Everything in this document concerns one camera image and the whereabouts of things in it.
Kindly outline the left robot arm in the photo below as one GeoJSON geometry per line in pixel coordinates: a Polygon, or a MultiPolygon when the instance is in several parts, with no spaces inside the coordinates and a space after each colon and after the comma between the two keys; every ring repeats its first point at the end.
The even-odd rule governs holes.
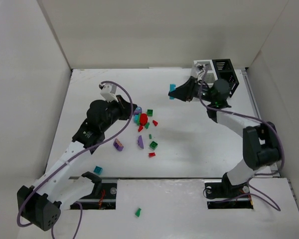
{"type": "Polygon", "coordinates": [[[92,172],[83,173],[69,183],[79,166],[102,144],[108,142],[105,132],[116,121],[130,123],[136,104],[127,102],[118,95],[116,100],[93,101],[86,118],[72,137],[68,148],[56,163],[30,187],[22,186],[17,192],[17,225],[25,228],[21,219],[48,231],[59,220],[63,211],[69,210],[79,199],[101,190],[102,180],[92,172]]]}

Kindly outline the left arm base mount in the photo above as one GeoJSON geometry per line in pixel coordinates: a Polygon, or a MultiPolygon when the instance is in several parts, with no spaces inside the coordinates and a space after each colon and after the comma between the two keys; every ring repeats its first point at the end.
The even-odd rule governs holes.
{"type": "Polygon", "coordinates": [[[94,187],[90,194],[77,200],[70,209],[79,210],[80,203],[83,210],[115,210],[118,180],[102,179],[92,172],[86,172],[82,176],[91,179],[94,187]]]}

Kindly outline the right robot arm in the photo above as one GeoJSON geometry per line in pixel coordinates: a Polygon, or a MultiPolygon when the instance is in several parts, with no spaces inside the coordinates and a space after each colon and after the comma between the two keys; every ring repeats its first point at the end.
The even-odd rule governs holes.
{"type": "Polygon", "coordinates": [[[248,185],[249,180],[258,171],[284,160],[282,144],[275,125],[256,117],[228,111],[227,98],[230,91],[230,84],[224,79],[216,80],[213,86],[209,87],[203,80],[190,77],[183,85],[168,93],[169,97],[184,102],[190,102],[193,98],[201,102],[208,101],[208,117],[242,138],[242,160],[222,176],[220,183],[205,185],[208,199],[244,196],[246,193],[243,187],[248,185]]]}

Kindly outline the purple arched lego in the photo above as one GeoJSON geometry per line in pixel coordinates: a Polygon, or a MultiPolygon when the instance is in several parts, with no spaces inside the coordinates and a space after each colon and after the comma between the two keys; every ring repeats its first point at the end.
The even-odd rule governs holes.
{"type": "Polygon", "coordinates": [[[137,144],[138,144],[139,148],[144,149],[144,142],[143,142],[143,138],[141,135],[139,135],[137,138],[137,144]]]}

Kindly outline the long teal lego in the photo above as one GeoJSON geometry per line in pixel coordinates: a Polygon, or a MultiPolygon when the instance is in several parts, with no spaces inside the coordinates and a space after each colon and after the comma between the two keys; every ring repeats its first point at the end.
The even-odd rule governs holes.
{"type": "Polygon", "coordinates": [[[169,85],[169,92],[168,92],[168,96],[170,100],[173,100],[174,97],[170,95],[171,92],[173,92],[176,89],[176,84],[170,84],[169,85]]]}

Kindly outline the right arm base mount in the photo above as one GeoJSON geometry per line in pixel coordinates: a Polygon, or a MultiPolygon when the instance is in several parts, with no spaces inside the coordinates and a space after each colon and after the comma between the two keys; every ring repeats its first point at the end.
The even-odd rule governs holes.
{"type": "Polygon", "coordinates": [[[203,196],[207,199],[207,208],[216,209],[253,209],[249,195],[250,189],[245,184],[233,189],[224,189],[221,182],[205,182],[203,196]]]}

